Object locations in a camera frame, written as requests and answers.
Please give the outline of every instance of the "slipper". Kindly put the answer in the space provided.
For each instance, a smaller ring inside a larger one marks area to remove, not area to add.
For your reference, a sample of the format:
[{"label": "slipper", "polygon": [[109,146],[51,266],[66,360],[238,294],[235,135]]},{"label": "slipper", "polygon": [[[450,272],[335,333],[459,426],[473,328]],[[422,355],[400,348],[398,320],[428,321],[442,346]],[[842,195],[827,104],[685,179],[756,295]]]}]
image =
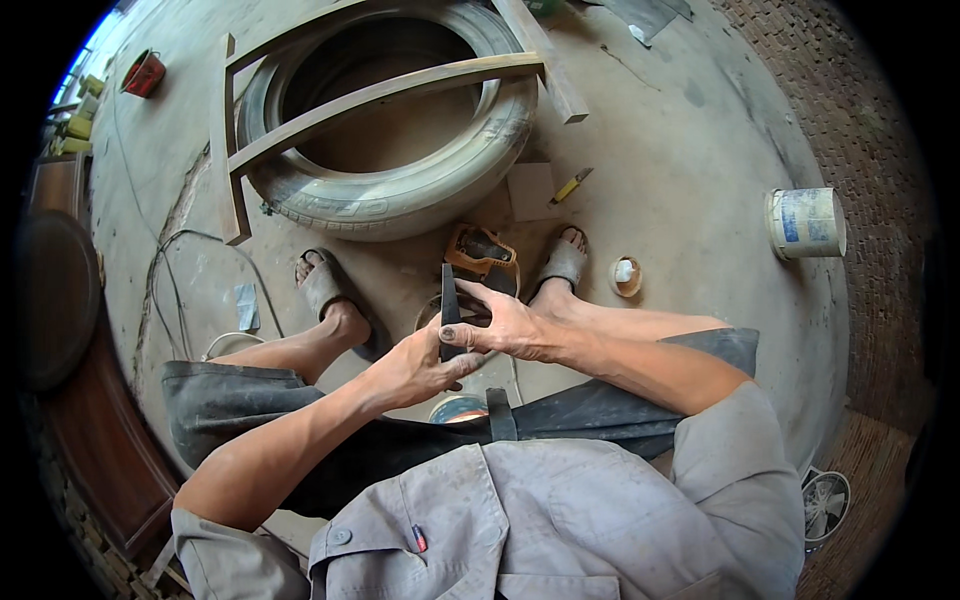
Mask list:
[{"label": "slipper", "polygon": [[[370,323],[371,330],[370,338],[361,346],[354,347],[353,351],[364,360],[376,362],[394,347],[390,331],[373,312],[367,299],[360,294],[333,254],[323,248],[314,248],[301,254],[300,258],[306,260],[306,256],[311,252],[319,254],[324,262],[313,268],[300,287],[307,305],[317,316],[317,320],[322,321],[324,311],[334,300],[346,298],[353,302],[364,319]],[[294,274],[294,281],[296,284],[296,274]]]},{"label": "slipper", "polygon": [[540,269],[537,280],[534,283],[531,299],[537,296],[540,286],[551,277],[560,277],[570,282],[572,291],[576,293],[577,284],[580,283],[580,275],[587,265],[587,255],[581,252],[576,246],[567,242],[560,236],[567,229],[574,228],[580,231],[584,238],[584,250],[587,249],[587,235],[580,229],[572,225],[564,225],[553,240],[553,246],[550,248],[550,255],[546,259],[546,264]]}]

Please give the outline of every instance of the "foot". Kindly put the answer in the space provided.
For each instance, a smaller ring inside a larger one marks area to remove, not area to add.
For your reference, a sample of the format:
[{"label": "foot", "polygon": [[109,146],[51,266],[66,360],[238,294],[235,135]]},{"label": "foot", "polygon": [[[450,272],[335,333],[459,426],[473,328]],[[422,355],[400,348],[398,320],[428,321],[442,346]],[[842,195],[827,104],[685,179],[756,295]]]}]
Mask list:
[{"label": "foot", "polygon": [[[314,267],[322,264],[324,258],[317,252],[309,251],[305,258],[297,259],[297,289],[303,285]],[[321,321],[330,323],[338,334],[342,333],[352,340],[352,346],[360,346],[370,339],[370,322],[364,319],[356,304],[347,298],[332,300],[321,315]]]},{"label": "foot", "polygon": [[[564,229],[560,239],[569,242],[584,255],[587,254],[587,239],[579,229]],[[550,277],[540,285],[529,306],[544,317],[563,320],[577,302],[579,299],[573,295],[573,285],[569,281],[563,277]]]}]

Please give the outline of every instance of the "shirt sleeve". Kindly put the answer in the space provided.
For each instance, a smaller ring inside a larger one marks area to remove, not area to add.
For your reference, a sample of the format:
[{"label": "shirt sleeve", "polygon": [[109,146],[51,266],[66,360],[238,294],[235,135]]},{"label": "shirt sleeve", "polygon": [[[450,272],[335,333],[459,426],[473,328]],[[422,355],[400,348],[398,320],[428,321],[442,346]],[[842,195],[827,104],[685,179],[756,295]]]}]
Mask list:
[{"label": "shirt sleeve", "polygon": [[804,566],[800,477],[753,381],[677,425],[670,478],[707,515],[765,598],[792,598]]},{"label": "shirt sleeve", "polygon": [[197,600],[306,600],[310,585],[282,542],[225,527],[184,509],[170,515],[177,557]]}]

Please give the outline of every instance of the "red bucket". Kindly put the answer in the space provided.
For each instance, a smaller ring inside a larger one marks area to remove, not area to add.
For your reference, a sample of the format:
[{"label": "red bucket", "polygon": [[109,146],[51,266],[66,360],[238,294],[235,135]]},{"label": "red bucket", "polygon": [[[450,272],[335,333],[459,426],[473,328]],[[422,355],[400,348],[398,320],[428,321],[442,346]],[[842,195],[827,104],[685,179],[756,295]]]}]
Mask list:
[{"label": "red bucket", "polygon": [[167,67],[160,62],[159,56],[159,52],[144,51],[127,71],[127,77],[123,78],[123,91],[149,98],[167,72]]}]

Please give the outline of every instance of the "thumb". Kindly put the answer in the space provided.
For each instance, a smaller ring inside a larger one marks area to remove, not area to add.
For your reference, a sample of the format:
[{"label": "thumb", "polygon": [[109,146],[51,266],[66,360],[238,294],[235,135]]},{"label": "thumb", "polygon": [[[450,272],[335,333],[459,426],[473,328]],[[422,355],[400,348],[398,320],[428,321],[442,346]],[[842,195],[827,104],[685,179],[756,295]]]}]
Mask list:
[{"label": "thumb", "polygon": [[444,325],[440,328],[440,341],[460,348],[488,347],[489,330],[466,323]]}]

